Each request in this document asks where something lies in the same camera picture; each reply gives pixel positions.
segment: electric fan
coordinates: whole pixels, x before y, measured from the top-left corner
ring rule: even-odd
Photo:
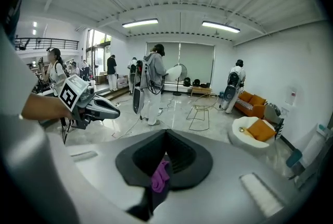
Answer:
[[[175,67],[177,67],[177,66],[181,66],[182,67],[182,73],[179,76],[179,78],[177,79],[177,91],[174,92],[173,95],[180,96],[182,93],[178,91],[178,85],[179,85],[180,81],[183,81],[186,78],[186,76],[187,76],[187,68],[183,64],[177,64],[177,65],[175,65]]]

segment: black hair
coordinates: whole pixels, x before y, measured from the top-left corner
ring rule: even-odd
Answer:
[[[242,67],[243,67],[243,60],[241,60],[241,59],[237,60],[237,62],[236,62],[236,66],[242,68]]]
[[[161,56],[165,56],[163,44],[160,44],[160,43],[156,44],[154,46],[154,48],[152,49],[152,51],[159,53]]]
[[[53,52],[54,56],[56,57],[56,61],[58,63],[60,63],[61,65],[63,65],[63,61],[62,61],[62,58],[61,58],[61,52],[58,48],[53,48],[51,51],[49,51],[50,53]]]

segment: round white chair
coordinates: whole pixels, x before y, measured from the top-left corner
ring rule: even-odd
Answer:
[[[274,136],[265,142],[257,141],[255,138],[245,135],[243,132],[239,131],[239,128],[241,127],[249,128],[257,120],[257,117],[241,117],[239,119],[235,119],[231,127],[228,129],[228,137],[231,143],[234,146],[244,149],[246,152],[254,156],[265,154],[269,146],[272,145],[275,141]],[[266,120],[264,120],[264,122],[272,130],[274,130],[274,127],[271,124],[269,124]]]

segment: balcony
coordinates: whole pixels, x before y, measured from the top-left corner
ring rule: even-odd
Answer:
[[[59,48],[78,50],[78,41],[55,38],[16,38],[15,49],[17,51]]]

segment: roller blind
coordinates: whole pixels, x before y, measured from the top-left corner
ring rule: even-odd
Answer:
[[[165,56],[163,56],[163,64],[166,70],[168,70],[169,68],[172,68],[178,64],[179,43],[160,43],[163,44],[165,51]],[[149,52],[156,44],[158,43],[147,43],[147,52]]]
[[[211,82],[214,60],[214,46],[192,43],[181,43],[179,63],[187,68],[187,76],[193,82]]]

